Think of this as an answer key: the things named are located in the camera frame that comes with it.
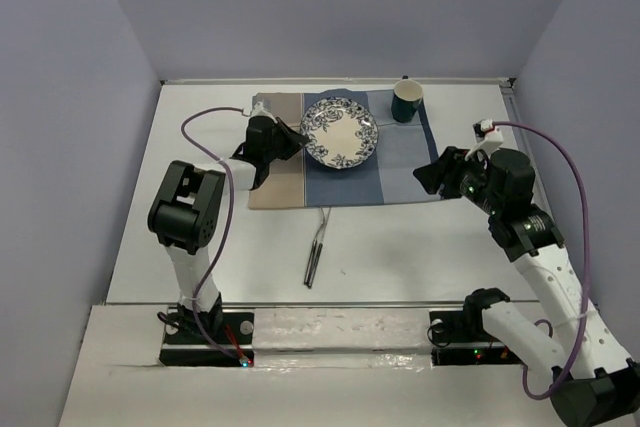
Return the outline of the blue floral ceramic plate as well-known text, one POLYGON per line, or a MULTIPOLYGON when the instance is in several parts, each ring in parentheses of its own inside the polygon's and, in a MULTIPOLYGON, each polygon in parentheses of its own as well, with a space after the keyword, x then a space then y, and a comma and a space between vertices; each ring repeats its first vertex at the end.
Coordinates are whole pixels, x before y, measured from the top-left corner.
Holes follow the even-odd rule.
POLYGON ((306 152, 321 165, 345 170, 367 161, 379 141, 379 128, 369 110, 345 97, 313 103, 303 114, 300 134, 309 142, 306 152))

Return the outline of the dark green mug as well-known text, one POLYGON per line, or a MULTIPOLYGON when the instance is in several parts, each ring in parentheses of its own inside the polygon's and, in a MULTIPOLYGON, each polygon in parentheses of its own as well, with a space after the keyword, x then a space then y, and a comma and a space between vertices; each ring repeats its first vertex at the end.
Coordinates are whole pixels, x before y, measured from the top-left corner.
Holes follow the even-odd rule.
POLYGON ((399 123, 410 122, 423 101, 423 88, 415 80, 403 76, 393 88, 391 114, 399 123))

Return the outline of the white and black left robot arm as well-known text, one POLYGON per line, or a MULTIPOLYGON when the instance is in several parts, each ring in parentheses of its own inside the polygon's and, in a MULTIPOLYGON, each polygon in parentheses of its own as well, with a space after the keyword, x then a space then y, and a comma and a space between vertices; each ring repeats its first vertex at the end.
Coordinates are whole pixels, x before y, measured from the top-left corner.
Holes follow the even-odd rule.
POLYGON ((212 270, 221 258, 233 220, 235 194, 262 186, 276 160, 288 160, 310 139, 278 117, 250 118, 244 141, 225 160, 185 139, 214 161, 209 168, 175 160, 152 202, 147 225, 165 248, 180 290, 175 327, 214 344, 223 324, 222 296, 212 270))

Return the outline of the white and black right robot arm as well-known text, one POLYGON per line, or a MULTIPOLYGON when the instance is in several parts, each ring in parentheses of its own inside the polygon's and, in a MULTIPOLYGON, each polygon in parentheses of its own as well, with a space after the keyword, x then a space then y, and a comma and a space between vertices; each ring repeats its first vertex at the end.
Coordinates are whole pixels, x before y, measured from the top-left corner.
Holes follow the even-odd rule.
POLYGON ((595 426, 639 409, 639 364, 615 339, 583 293, 553 219, 533 202, 529 157, 500 148, 487 155, 448 147, 413 172, 424 190, 466 198, 488 216, 495 243, 527 281, 553 332, 525 318, 497 288, 464 301, 458 326, 470 338, 492 337, 532 371, 552 381, 552 406, 567 426, 595 426))

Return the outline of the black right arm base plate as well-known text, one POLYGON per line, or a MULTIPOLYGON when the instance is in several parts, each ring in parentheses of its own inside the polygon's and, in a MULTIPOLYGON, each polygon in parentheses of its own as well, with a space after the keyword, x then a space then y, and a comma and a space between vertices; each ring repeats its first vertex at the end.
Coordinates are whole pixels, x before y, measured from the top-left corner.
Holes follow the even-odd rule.
POLYGON ((435 367, 520 364, 500 341, 468 330, 461 310, 430 311, 429 321, 426 335, 435 367))

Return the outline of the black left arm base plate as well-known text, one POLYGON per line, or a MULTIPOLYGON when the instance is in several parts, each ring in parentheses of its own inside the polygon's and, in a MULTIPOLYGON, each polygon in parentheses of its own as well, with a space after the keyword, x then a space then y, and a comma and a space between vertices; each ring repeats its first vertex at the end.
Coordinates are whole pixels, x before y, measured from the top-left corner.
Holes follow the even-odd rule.
POLYGON ((202 335, 193 318, 182 318, 176 309, 158 312, 163 336, 158 355, 166 367, 252 368, 255 315, 249 311, 225 311, 221 327, 202 335))

